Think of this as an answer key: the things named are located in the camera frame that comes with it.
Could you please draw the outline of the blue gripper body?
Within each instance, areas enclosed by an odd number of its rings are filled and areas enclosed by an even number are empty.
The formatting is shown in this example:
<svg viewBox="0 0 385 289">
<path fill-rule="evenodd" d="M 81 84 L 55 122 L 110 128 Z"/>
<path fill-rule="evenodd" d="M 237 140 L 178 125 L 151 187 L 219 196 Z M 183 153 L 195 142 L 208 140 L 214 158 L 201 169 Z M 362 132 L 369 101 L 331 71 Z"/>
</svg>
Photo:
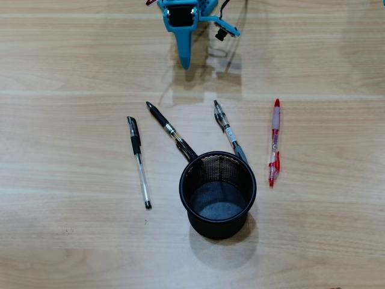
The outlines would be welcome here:
<svg viewBox="0 0 385 289">
<path fill-rule="evenodd" d="M 182 15 L 176 14 L 164 15 L 164 24 L 168 32 L 181 32 L 181 31 L 195 31 L 199 22 L 216 21 L 216 16 L 202 16 L 201 14 L 195 15 Z"/>
</svg>

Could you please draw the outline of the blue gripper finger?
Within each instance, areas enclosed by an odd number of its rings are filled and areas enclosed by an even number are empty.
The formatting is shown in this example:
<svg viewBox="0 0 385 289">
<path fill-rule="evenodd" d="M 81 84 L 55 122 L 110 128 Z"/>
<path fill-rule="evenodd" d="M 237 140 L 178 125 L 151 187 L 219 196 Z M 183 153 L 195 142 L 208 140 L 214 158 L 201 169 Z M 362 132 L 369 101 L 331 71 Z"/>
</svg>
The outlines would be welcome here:
<svg viewBox="0 0 385 289">
<path fill-rule="evenodd" d="M 188 70 L 191 62 L 192 33 L 187 30 L 177 30 L 174 32 L 174 36 L 176 39 L 180 63 L 185 70 Z"/>
</svg>

